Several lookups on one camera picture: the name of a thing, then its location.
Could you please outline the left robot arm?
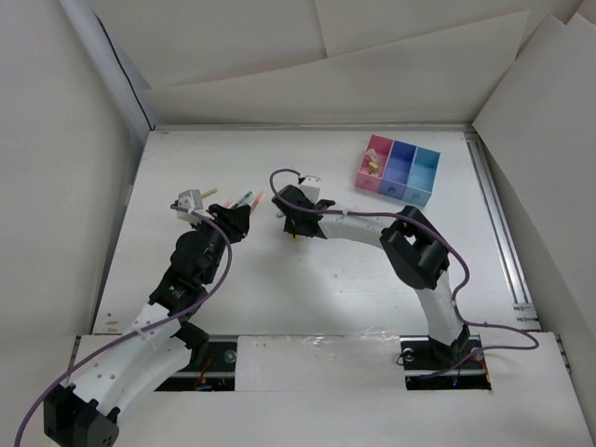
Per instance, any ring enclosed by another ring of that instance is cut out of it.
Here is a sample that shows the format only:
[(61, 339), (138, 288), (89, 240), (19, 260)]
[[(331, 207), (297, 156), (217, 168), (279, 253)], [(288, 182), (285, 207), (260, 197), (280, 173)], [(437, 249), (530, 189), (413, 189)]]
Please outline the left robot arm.
[(57, 384), (43, 400), (44, 432), (59, 446), (112, 446), (120, 420), (177, 371), (207, 360), (209, 335), (191, 317), (231, 267), (231, 246), (250, 229), (248, 205), (205, 211), (172, 205), (189, 218), (169, 267), (123, 335), (68, 386)]

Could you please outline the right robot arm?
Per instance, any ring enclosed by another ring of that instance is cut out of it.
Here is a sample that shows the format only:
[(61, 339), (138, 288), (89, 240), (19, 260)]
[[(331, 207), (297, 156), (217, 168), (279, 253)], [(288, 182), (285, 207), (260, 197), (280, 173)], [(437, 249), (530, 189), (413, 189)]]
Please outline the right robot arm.
[(398, 279), (418, 297), (433, 360), (450, 367), (464, 356), (469, 327), (455, 311), (449, 252), (419, 209), (407, 206), (395, 217), (334, 213), (333, 201), (314, 203), (294, 185), (285, 186), (272, 202), (285, 215), (284, 231), (293, 236), (343, 239), (382, 250)]

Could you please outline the green cap gel pen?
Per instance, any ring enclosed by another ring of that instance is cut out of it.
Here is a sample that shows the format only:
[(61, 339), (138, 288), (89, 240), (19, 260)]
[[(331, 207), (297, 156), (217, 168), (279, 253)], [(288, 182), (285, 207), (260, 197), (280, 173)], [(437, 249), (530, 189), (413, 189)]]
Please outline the green cap gel pen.
[(239, 200), (237, 200), (234, 205), (232, 206), (233, 209), (241, 207), (241, 206), (245, 206), (248, 204), (248, 202), (251, 200), (253, 196), (253, 192), (249, 191), (246, 194), (244, 194)]

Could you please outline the orange highlighter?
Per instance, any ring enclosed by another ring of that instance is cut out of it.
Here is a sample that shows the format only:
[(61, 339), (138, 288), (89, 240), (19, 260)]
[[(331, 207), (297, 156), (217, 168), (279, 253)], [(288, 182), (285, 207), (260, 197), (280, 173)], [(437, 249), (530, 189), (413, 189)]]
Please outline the orange highlighter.
[(255, 199), (251, 202), (251, 212), (254, 212), (261, 200), (263, 199), (264, 191), (260, 191)]

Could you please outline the yellow highlighter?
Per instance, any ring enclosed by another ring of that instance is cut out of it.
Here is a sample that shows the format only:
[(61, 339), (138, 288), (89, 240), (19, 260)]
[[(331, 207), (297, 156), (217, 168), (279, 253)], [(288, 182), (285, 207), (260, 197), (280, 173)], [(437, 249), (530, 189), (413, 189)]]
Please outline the yellow highlighter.
[(218, 188), (211, 188), (210, 190), (203, 192), (202, 196), (203, 197), (211, 196), (211, 195), (216, 194), (217, 192), (218, 192)]

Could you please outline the purple drawer box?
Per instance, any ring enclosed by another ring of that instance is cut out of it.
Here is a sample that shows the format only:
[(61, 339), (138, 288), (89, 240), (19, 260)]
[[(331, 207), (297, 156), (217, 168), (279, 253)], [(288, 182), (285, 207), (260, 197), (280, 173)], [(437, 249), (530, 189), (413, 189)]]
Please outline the purple drawer box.
[(416, 147), (406, 142), (394, 141), (386, 161), (379, 193), (402, 199), (413, 164)]

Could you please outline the pink drawer box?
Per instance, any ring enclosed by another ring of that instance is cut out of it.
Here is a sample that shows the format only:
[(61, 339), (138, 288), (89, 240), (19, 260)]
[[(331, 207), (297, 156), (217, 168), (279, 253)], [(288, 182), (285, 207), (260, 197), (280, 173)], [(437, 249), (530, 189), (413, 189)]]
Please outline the pink drawer box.
[(357, 188), (378, 193), (389, 158), (393, 140), (372, 135), (360, 161), (355, 185)]

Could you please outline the light blue drawer box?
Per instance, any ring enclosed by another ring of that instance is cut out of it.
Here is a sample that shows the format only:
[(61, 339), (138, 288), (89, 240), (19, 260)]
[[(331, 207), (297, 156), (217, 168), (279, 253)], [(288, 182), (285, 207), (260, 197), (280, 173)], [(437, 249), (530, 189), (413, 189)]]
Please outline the light blue drawer box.
[(418, 207), (425, 207), (432, 196), (440, 153), (417, 147), (410, 169), (403, 199)]

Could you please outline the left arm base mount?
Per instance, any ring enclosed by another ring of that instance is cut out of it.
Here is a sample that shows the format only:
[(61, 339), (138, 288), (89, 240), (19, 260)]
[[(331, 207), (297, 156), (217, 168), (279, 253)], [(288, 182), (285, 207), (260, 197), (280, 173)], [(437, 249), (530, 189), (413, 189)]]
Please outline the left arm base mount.
[(227, 392), (236, 385), (237, 338), (215, 338), (204, 354), (157, 387), (158, 392)]

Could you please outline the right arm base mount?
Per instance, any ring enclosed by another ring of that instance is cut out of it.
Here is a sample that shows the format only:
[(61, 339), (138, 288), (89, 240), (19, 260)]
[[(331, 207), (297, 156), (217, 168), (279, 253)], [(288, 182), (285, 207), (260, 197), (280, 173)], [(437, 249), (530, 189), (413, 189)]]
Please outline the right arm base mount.
[(479, 348), (481, 340), (472, 338), (455, 359), (444, 360), (434, 355), (427, 338), (405, 338), (400, 341), (396, 364), (404, 370), (408, 391), (491, 390), (491, 378), (482, 354), (462, 361)]

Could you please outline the aluminium rail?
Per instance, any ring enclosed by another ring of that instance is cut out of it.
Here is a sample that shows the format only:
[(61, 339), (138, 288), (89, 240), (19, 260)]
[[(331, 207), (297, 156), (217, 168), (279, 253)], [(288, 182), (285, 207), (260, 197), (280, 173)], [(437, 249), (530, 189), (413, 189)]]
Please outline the aluminium rail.
[(489, 219), (493, 228), (495, 244), (509, 294), (512, 300), (513, 314), (517, 325), (526, 331), (542, 330), (539, 317), (527, 287), (522, 265), (509, 231), (507, 218), (503, 211), (492, 172), (490, 171), (485, 145), (475, 132), (464, 134), (467, 149), (476, 172)]

